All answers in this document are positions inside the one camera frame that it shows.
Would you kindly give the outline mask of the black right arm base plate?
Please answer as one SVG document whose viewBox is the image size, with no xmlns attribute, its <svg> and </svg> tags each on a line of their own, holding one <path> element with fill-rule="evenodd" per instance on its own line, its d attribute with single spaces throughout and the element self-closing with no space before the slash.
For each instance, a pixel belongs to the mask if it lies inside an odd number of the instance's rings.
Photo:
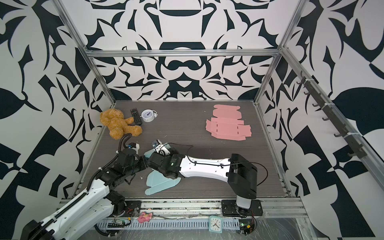
<svg viewBox="0 0 384 240">
<path fill-rule="evenodd" d="M 221 207 L 222 214 L 225 217 L 259 217 L 264 213 L 259 200 L 252 200 L 251 206 L 248 210 L 239 210 L 236 205 L 236 200 L 222 200 Z"/>
</svg>

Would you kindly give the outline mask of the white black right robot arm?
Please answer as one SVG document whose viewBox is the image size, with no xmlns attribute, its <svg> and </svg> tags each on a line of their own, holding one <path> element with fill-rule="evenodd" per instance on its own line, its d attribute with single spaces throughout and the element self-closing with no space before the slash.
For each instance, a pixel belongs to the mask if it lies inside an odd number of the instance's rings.
<svg viewBox="0 0 384 240">
<path fill-rule="evenodd" d="M 148 166 L 166 178 L 209 178 L 226 182 L 236 194 L 235 206 L 244 215 L 257 198 L 258 168 L 239 154 L 225 159 L 199 159 L 183 154 L 152 153 Z"/>
</svg>

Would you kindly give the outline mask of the light blue paper box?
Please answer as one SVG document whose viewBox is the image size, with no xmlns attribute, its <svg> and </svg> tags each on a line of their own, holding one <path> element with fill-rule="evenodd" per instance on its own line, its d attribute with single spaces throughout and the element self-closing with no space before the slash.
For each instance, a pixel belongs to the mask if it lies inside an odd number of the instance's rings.
<svg viewBox="0 0 384 240">
<path fill-rule="evenodd" d="M 168 143 L 164 144 L 168 150 L 170 151 L 171 154 L 173 153 L 178 153 L 177 150 L 172 148 Z M 155 153 L 155 150 L 149 150 L 144 153 L 144 156 L 149 159 L 149 157 L 152 155 L 152 153 Z M 179 182 L 181 181 L 181 178 L 177 179 L 170 179 L 164 177 L 161 173 L 158 171 L 153 170 L 147 177 L 147 186 L 149 187 L 148 189 L 145 190 L 146 195 L 153 195 L 158 192 L 164 191 L 169 188 L 175 187 Z"/>
</svg>

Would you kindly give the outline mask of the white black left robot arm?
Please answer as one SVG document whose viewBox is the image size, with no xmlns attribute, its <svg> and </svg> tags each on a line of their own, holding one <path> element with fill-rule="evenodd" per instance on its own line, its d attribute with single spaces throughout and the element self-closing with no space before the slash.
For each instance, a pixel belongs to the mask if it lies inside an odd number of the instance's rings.
<svg viewBox="0 0 384 240">
<path fill-rule="evenodd" d="M 126 134 L 120 139 L 115 157 L 93 174 L 83 191 L 42 221 L 30 221 L 21 239 L 77 240 L 104 218 L 123 215 L 125 198 L 115 188 L 147 168 L 138 154 L 139 145 L 127 143 L 131 137 Z"/>
</svg>

